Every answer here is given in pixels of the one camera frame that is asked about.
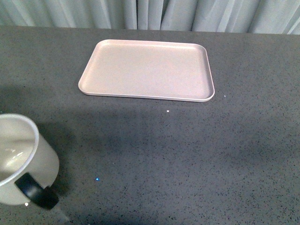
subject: tray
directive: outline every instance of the tray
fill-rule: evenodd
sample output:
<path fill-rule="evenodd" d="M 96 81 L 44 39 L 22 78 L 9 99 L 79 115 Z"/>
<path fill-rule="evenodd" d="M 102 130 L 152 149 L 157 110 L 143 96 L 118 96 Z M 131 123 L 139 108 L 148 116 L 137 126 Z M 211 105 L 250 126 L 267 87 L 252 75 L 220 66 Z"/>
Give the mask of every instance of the tray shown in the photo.
<path fill-rule="evenodd" d="M 215 94 L 204 47 L 156 41 L 99 42 L 78 87 L 86 95 L 191 102 Z"/>

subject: black handle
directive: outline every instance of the black handle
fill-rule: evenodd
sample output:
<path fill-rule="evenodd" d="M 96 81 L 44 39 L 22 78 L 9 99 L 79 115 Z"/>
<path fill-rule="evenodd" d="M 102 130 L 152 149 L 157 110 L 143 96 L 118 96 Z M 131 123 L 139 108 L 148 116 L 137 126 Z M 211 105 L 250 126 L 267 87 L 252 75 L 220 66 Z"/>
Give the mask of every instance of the black handle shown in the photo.
<path fill-rule="evenodd" d="M 15 184 L 33 203 L 44 209 L 52 209 L 59 201 L 58 196 L 50 187 L 43 189 L 28 172 L 20 177 Z"/>

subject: white mug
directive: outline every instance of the white mug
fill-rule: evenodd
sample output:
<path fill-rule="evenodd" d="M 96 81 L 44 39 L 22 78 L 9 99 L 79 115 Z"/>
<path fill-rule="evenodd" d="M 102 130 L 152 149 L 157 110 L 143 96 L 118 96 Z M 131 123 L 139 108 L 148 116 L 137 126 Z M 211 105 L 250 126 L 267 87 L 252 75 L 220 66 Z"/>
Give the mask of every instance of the white mug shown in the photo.
<path fill-rule="evenodd" d="M 32 201 L 52 209 L 58 197 L 50 186 L 58 170 L 56 152 L 31 119 L 19 114 L 0 115 L 0 203 Z"/>

